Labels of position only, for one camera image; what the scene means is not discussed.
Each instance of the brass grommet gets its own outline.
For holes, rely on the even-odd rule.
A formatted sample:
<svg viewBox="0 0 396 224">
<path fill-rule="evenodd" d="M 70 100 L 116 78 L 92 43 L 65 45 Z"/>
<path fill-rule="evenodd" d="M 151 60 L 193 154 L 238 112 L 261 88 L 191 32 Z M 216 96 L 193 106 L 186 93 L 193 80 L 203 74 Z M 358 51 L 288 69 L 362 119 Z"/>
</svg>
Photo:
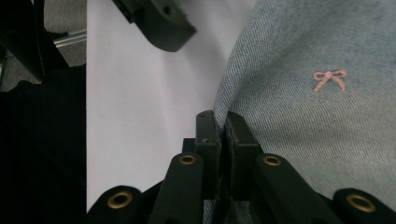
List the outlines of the brass grommet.
<svg viewBox="0 0 396 224">
<path fill-rule="evenodd" d="M 346 200 L 350 205 L 352 205 L 356 209 L 361 210 L 362 212 L 372 213 L 376 209 L 375 205 L 370 200 L 364 198 L 363 196 L 360 196 L 359 194 L 349 194 L 348 196 L 346 196 Z M 364 202 L 365 205 L 357 203 L 356 200 Z"/>
<path fill-rule="evenodd" d="M 125 197 L 125 200 L 122 200 L 122 202 L 117 202 L 117 199 L 120 197 Z M 120 209 L 128 205 L 132 201 L 132 193 L 128 190 L 123 190 L 120 191 L 107 200 L 107 206 L 113 209 Z"/>
<path fill-rule="evenodd" d="M 278 166 L 282 161 L 274 156 L 266 156 L 264 157 L 264 162 L 267 163 L 268 165 Z"/>
<path fill-rule="evenodd" d="M 190 155 L 181 156 L 178 160 L 180 161 L 181 164 L 184 164 L 184 165 L 191 165 L 191 164 L 195 163 L 195 157 L 190 156 Z"/>
</svg>

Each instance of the light blue denim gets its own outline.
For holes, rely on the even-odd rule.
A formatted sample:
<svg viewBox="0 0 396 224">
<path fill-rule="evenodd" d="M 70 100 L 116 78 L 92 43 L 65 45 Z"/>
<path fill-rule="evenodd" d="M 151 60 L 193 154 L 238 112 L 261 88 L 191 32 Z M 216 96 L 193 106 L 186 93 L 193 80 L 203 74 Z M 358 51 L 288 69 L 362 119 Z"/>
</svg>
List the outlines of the light blue denim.
<svg viewBox="0 0 396 224">
<path fill-rule="evenodd" d="M 344 91 L 330 78 L 314 92 L 315 72 L 340 69 Z M 361 189 L 395 210 L 396 1 L 260 1 L 219 86 L 220 128 L 229 110 L 315 191 Z M 230 213 L 251 223 L 245 203 Z"/>
</svg>

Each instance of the embroidered bow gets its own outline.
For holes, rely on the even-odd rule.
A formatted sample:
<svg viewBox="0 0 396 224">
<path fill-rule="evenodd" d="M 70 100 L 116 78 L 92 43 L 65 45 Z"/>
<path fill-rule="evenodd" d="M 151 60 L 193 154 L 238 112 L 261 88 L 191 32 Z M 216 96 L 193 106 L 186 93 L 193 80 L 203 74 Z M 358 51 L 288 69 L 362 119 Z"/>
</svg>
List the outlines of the embroidered bow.
<svg viewBox="0 0 396 224">
<path fill-rule="evenodd" d="M 314 92 L 318 92 L 330 79 L 335 81 L 340 87 L 341 91 L 346 89 L 346 83 L 341 79 L 347 76 L 347 71 L 337 70 L 337 71 L 327 71 L 327 72 L 316 72 L 314 73 L 314 79 L 319 81 L 317 86 L 314 88 Z"/>
</svg>

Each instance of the white surface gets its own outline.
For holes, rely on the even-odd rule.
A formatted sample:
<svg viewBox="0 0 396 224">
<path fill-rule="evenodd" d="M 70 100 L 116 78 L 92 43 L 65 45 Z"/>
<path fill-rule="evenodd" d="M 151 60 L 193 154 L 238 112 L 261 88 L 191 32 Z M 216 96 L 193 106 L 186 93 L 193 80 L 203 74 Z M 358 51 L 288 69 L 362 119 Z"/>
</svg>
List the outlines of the white surface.
<svg viewBox="0 0 396 224">
<path fill-rule="evenodd" d="M 110 0 L 88 0 L 88 209 L 118 185 L 161 181 L 195 116 L 212 109 L 233 45 L 257 0 L 180 0 L 197 34 L 153 47 Z"/>
</svg>

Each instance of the black plastic part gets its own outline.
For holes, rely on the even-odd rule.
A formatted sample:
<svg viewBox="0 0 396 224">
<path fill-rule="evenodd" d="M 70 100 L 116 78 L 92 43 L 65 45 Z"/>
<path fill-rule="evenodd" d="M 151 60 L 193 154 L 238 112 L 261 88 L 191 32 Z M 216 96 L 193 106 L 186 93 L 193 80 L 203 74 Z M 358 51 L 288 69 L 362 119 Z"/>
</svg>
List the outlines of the black plastic part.
<svg viewBox="0 0 396 224">
<path fill-rule="evenodd" d="M 238 114 L 228 113 L 225 133 L 230 159 L 227 171 L 231 172 L 228 175 L 231 195 L 237 201 L 248 201 L 254 183 L 251 169 L 262 150 L 245 119 Z"/>
<path fill-rule="evenodd" d="M 135 13 L 143 9 L 138 0 L 113 0 L 129 23 L 134 22 Z"/>
<path fill-rule="evenodd" d="M 277 223 L 342 223 L 284 158 L 261 154 L 255 163 L 258 188 Z"/>
<path fill-rule="evenodd" d="M 149 221 L 149 216 L 152 213 L 152 209 L 154 208 L 155 201 L 157 201 L 158 194 L 160 192 L 161 186 L 163 185 L 163 182 L 161 181 L 160 183 L 154 185 L 150 189 L 146 190 L 143 192 L 143 202 L 141 206 L 141 211 L 143 214 L 143 217 L 145 219 L 145 223 Z"/>
<path fill-rule="evenodd" d="M 373 195 L 359 189 L 339 189 L 334 193 L 336 212 L 345 223 L 394 224 L 396 213 Z"/>
<path fill-rule="evenodd" d="M 135 22 L 155 47 L 178 51 L 195 33 L 173 0 L 113 0 L 128 22 Z"/>
<path fill-rule="evenodd" d="M 132 200 L 122 208 L 111 208 L 108 206 L 108 200 L 120 193 L 130 192 Z M 93 205 L 87 214 L 84 224 L 130 224 L 143 223 L 141 213 L 142 194 L 138 189 L 118 186 L 106 191 Z"/>
<path fill-rule="evenodd" d="M 213 212 L 212 212 L 212 222 L 223 223 L 224 218 L 227 217 L 228 212 L 230 211 L 230 206 L 233 202 L 230 197 L 229 189 L 226 186 L 225 181 L 220 180 L 219 190 L 216 195 L 216 202 L 214 204 Z"/>
<path fill-rule="evenodd" d="M 6 1 L 0 7 L 0 44 L 39 80 L 52 70 L 68 68 L 64 57 L 48 37 L 44 25 L 35 23 L 35 18 L 41 22 L 41 16 L 35 15 L 30 0 Z"/>
<path fill-rule="evenodd" d="M 196 117 L 195 152 L 205 160 L 204 199 L 214 199 L 219 180 L 219 157 L 221 142 L 211 110 L 204 111 Z"/>
<path fill-rule="evenodd" d="M 204 159 L 200 155 L 193 152 L 176 155 L 169 166 L 148 224 L 202 223 L 203 178 Z"/>
<path fill-rule="evenodd" d="M 3 63 L 3 60 L 6 56 L 6 51 L 7 50 L 3 46 L 0 45 L 0 63 Z"/>
<path fill-rule="evenodd" d="M 259 189 L 253 190 L 249 202 L 249 213 L 253 224 L 277 224 L 270 205 Z"/>
<path fill-rule="evenodd" d="M 195 152 L 195 138 L 183 139 L 182 152 Z"/>
<path fill-rule="evenodd" d="M 57 40 L 57 39 L 60 39 L 60 38 L 64 38 L 64 37 L 69 36 L 69 33 L 68 33 L 68 32 L 53 33 L 53 32 L 47 31 L 47 34 L 49 35 L 49 38 L 50 38 L 51 40 Z"/>
</svg>

